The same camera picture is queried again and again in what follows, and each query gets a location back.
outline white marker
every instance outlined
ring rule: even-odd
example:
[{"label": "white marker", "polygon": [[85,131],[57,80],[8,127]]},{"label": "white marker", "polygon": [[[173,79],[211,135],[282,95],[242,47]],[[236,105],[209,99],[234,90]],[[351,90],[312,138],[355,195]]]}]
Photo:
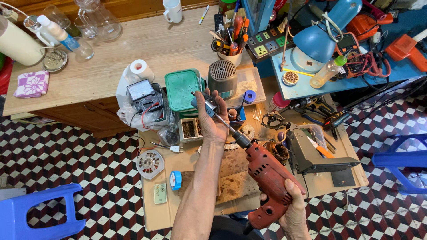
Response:
[{"label": "white marker", "polygon": [[205,10],[205,12],[203,13],[202,18],[201,18],[201,19],[200,19],[200,21],[199,21],[199,25],[200,25],[200,24],[202,24],[202,21],[203,21],[203,19],[205,18],[206,13],[208,12],[208,10],[209,10],[209,5],[206,7],[206,10]]}]

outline cloth rag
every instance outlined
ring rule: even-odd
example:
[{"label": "cloth rag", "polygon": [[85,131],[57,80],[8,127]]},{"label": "cloth rag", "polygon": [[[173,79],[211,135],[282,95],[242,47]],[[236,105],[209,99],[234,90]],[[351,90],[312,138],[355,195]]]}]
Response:
[{"label": "cloth rag", "polygon": [[48,71],[23,73],[18,76],[18,88],[13,96],[23,98],[40,97],[46,94],[48,86]]}]

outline blue tape measure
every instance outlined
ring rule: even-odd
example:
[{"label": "blue tape measure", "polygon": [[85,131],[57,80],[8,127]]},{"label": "blue tape measure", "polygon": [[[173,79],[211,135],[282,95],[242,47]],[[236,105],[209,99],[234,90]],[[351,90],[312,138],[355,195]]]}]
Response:
[{"label": "blue tape measure", "polygon": [[181,188],[182,175],[180,171],[172,171],[170,173],[170,188],[178,190]]}]

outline white mug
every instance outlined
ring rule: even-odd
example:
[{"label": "white mug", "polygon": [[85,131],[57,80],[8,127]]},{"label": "white mug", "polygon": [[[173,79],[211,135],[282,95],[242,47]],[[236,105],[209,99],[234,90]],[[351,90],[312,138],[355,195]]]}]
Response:
[{"label": "white mug", "polygon": [[179,23],[182,20],[181,0],[163,0],[163,16],[170,23]]}]

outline blue desk lamp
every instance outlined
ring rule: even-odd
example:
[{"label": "blue desk lamp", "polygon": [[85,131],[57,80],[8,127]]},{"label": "blue desk lamp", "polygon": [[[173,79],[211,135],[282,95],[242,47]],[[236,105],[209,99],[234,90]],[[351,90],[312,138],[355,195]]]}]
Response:
[{"label": "blue desk lamp", "polygon": [[[339,0],[328,13],[328,17],[335,22],[339,29],[343,29],[357,15],[361,8],[361,0]],[[327,32],[316,25],[299,32],[295,35],[293,41],[296,47],[292,52],[292,64],[295,68],[299,68],[305,72],[310,71],[305,68],[307,59],[318,61],[321,65],[320,67],[322,67],[324,63],[330,60],[335,51],[336,42],[330,38]]]}]

